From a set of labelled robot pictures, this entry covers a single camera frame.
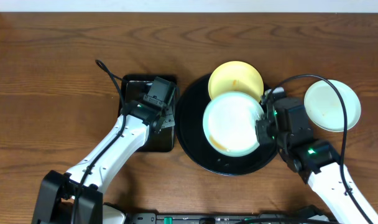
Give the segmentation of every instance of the cable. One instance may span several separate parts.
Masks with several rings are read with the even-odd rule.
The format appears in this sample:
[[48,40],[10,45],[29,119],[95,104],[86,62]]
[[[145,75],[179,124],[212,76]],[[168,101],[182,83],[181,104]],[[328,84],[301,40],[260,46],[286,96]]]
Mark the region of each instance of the cable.
[[307,218],[252,218],[250,220],[244,220],[235,224],[252,224],[252,223],[307,223],[307,224],[338,224],[336,222],[327,222],[320,220],[311,220]]
[[88,174],[90,174],[92,167],[95,166],[95,164],[99,160],[99,158],[102,157],[102,155],[110,148],[110,146],[112,146],[117,141],[117,139],[121,137],[121,134],[124,131],[124,128],[126,127],[126,116],[127,115],[126,115],[126,110],[125,110],[125,105],[124,105],[124,97],[122,96],[119,85],[117,84],[116,79],[115,79],[115,78],[117,78],[118,80],[122,80],[122,78],[113,75],[113,73],[111,73],[109,71],[109,69],[105,66],[105,64],[101,60],[95,60],[95,62],[102,70],[104,70],[109,75],[110,79],[112,79],[112,82],[117,89],[117,92],[119,93],[120,100],[121,100],[121,108],[122,108],[121,114],[123,115],[122,126],[121,126],[121,129],[117,132],[117,135],[112,139],[112,141],[110,141],[109,144],[94,158],[94,160],[90,163],[90,165],[87,166],[87,168],[86,168],[86,170],[83,174],[83,177],[81,178],[81,181],[78,184],[78,189],[77,189],[77,192],[76,192],[76,195],[75,195],[75,201],[74,201],[74,204],[73,204],[73,211],[71,213],[71,219],[70,219],[71,224],[74,224],[75,220],[76,220],[76,213],[77,213],[77,208],[78,208],[78,199],[80,198],[81,191],[83,190],[83,185],[84,185],[85,179],[87,178]]
[[[369,224],[372,224],[370,218],[366,215],[366,213],[364,212],[364,210],[361,208],[361,206],[356,201],[355,197],[352,194],[352,189],[348,186],[348,183],[345,180],[345,174],[344,174],[344,157],[345,157],[346,135],[347,135],[347,131],[348,131],[348,119],[347,119],[347,116],[346,116],[346,108],[345,108],[343,97],[341,96],[341,94],[339,94],[339,91],[337,90],[337,88],[329,80],[327,80],[324,77],[321,77],[319,75],[314,75],[314,74],[303,74],[303,75],[295,75],[293,77],[290,77],[288,79],[283,80],[277,86],[275,86],[269,93],[273,93],[274,90],[277,87],[282,86],[284,83],[287,83],[287,82],[292,81],[292,80],[296,80],[298,78],[306,78],[306,77],[319,78],[319,79],[325,81],[336,92],[336,94],[338,96],[338,99],[339,99],[339,102],[341,103],[341,106],[343,107],[343,113],[344,113],[344,132],[343,132],[343,143],[341,145],[341,155],[340,155],[340,160],[339,160],[339,173],[341,174],[341,178],[343,180],[345,191],[349,195],[349,197],[351,198],[353,204],[355,204],[356,208],[362,214],[362,216],[364,217],[364,219]],[[264,104],[266,104],[268,102],[268,100],[270,99],[271,96],[272,96],[272,94],[268,94],[267,95],[267,98],[265,99]]]

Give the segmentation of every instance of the white plate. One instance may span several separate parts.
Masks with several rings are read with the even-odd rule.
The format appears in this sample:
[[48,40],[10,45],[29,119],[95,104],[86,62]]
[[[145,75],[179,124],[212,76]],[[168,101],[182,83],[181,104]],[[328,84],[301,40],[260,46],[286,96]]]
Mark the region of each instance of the white plate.
[[[329,80],[343,97],[348,129],[361,117],[361,102],[355,92],[347,85]],[[333,132],[344,131],[344,113],[337,94],[325,81],[318,81],[309,87],[304,99],[309,118],[319,127]]]
[[251,96],[238,91],[223,93],[212,100],[203,115],[207,141],[226,156],[245,156],[256,150],[256,120],[264,114]]

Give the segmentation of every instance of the green light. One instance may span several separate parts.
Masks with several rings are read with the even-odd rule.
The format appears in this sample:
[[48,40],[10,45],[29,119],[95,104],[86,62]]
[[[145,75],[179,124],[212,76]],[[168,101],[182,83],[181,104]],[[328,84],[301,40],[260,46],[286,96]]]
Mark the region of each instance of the green light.
[[308,153],[309,154],[316,154],[316,152],[312,148],[308,150]]

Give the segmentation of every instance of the wooden table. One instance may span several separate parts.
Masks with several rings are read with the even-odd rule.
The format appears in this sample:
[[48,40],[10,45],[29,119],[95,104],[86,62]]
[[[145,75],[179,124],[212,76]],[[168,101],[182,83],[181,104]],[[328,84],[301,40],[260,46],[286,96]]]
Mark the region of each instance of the wooden table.
[[[273,86],[300,73],[347,83],[362,104],[346,165],[378,213],[378,14],[2,13],[0,15],[0,223],[28,223],[39,185],[105,137],[116,75],[174,73],[184,91],[230,60],[251,63]],[[286,85],[302,97],[315,80]],[[316,128],[339,149],[341,133]],[[134,154],[104,196],[127,211],[289,212],[321,199],[276,157],[249,175],[196,165],[179,144]]]

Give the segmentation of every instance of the wood grain surface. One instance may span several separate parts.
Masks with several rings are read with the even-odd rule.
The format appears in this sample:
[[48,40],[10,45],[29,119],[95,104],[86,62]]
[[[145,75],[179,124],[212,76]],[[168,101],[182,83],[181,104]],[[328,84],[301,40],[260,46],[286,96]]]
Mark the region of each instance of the wood grain surface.
[[[28,223],[44,175],[65,172],[105,137],[119,98],[113,73],[174,73],[185,88],[242,60],[270,86],[317,73],[348,84],[362,115],[348,132],[346,165],[378,213],[378,14],[2,13],[0,15],[0,223]],[[285,87],[303,97],[315,80]],[[341,133],[315,128],[339,149]],[[160,213],[290,212],[323,201],[276,157],[225,177],[176,144],[137,153],[104,201]]]

